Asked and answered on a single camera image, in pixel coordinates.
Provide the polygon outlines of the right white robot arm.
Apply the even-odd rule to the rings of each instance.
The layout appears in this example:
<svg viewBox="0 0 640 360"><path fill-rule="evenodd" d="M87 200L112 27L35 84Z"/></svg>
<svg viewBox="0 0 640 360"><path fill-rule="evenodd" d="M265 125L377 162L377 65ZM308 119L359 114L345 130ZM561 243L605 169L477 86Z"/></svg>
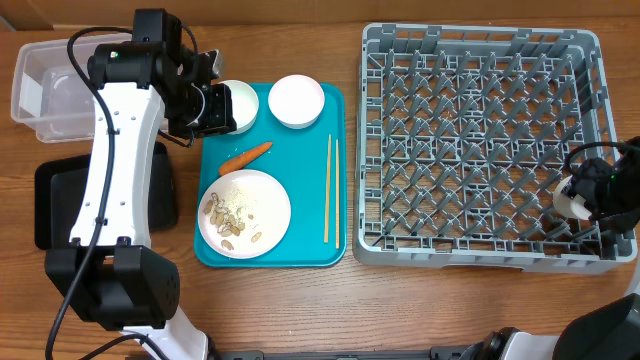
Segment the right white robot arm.
<svg viewBox="0 0 640 360"><path fill-rule="evenodd" d="M615 235L639 223L639 138L592 142L564 160L569 176L556 187L553 207L567 218L598 223ZM560 336L516 328L490 333L460 357L476 359L637 359L639 274L623 298L572 321Z"/></svg>

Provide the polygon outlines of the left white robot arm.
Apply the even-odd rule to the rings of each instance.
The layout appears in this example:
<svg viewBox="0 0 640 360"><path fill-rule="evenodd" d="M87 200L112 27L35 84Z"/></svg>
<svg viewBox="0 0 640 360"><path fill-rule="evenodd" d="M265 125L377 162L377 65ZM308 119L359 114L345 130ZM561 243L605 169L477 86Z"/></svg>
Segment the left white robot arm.
<svg viewBox="0 0 640 360"><path fill-rule="evenodd" d="M178 268L153 250L148 225L161 125L184 147L236 129L219 54L184 45L189 33L163 9L139 9L126 41L97 46L77 67L95 103L88 176L68 244L45 256L62 311L115 332L118 342L138 342L155 359L215 355L180 308Z"/></svg>

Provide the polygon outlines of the white paper cup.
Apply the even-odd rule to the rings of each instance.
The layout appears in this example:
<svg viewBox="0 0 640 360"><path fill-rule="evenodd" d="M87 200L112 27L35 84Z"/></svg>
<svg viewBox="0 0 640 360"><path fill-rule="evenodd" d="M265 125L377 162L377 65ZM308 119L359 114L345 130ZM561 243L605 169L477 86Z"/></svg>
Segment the white paper cup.
<svg viewBox="0 0 640 360"><path fill-rule="evenodd" d="M584 206L585 199L580 195L573 198L567 195L572 177L563 178L553 192L553 207L562 216L588 221L592 213Z"/></svg>

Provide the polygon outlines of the pink white bowl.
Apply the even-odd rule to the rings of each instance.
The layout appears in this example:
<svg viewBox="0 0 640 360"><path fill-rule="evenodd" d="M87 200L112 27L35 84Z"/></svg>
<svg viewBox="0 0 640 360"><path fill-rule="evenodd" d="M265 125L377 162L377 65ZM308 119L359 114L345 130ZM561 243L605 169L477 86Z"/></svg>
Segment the pink white bowl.
<svg viewBox="0 0 640 360"><path fill-rule="evenodd" d="M272 115L291 129L304 129L314 124L324 104L325 94L321 85L311 77L300 74L281 78L268 95Z"/></svg>

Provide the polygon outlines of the pale green bowl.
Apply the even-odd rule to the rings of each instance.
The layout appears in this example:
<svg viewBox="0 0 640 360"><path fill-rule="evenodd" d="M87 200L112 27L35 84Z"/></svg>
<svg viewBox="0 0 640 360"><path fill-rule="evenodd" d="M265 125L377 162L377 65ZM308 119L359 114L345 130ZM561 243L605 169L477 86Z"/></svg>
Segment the pale green bowl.
<svg viewBox="0 0 640 360"><path fill-rule="evenodd" d="M256 121L259 110L259 98L256 91L247 83L239 80L225 80L231 91L232 114L236 122L236 130L231 135L239 135L248 131Z"/></svg>

